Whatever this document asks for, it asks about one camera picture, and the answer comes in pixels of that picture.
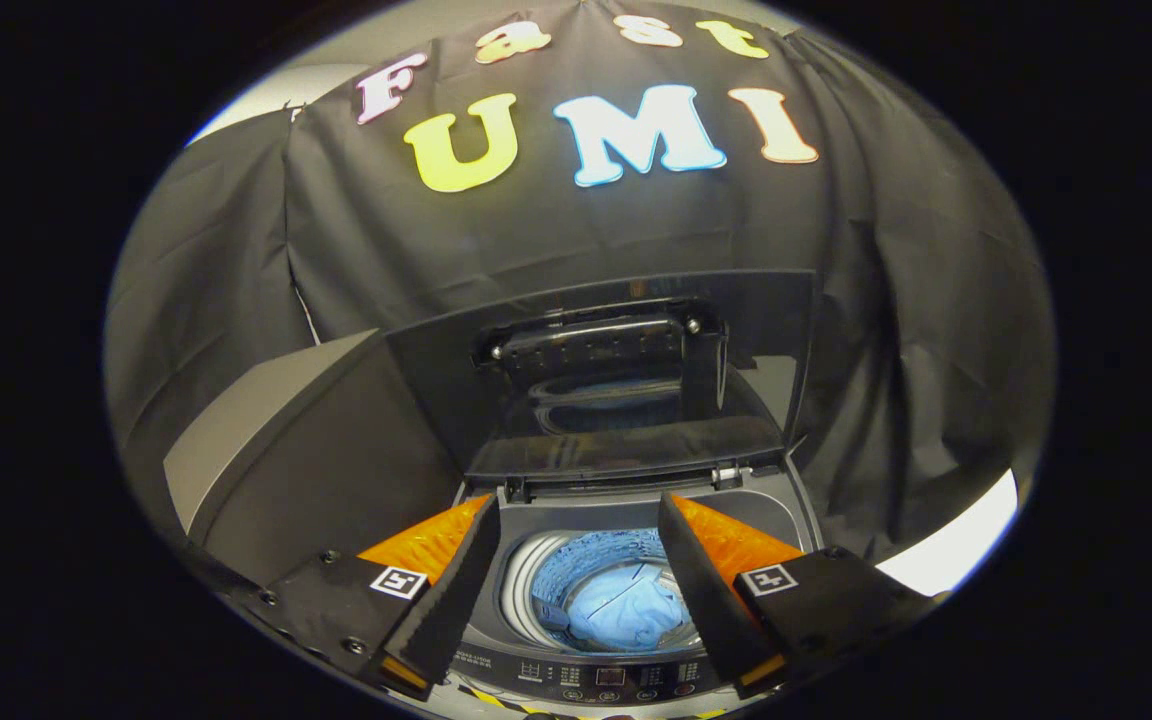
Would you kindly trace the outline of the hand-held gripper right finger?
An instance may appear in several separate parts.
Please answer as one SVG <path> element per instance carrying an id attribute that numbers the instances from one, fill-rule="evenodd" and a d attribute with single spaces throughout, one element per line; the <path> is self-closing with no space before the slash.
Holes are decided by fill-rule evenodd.
<path id="1" fill-rule="evenodd" d="M 660 497 L 658 532 L 710 664 L 741 698 L 814 682 L 940 602 L 849 550 L 799 550 L 676 493 Z"/>

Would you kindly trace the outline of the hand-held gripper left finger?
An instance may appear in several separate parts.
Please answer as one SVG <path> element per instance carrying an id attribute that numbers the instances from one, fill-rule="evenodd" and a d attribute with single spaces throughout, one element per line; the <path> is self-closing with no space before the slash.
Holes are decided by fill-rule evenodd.
<path id="1" fill-rule="evenodd" d="M 442 683 L 500 543 L 498 498 L 468 498 L 374 547 L 323 551 L 256 592 L 256 617 L 365 685 Z"/>

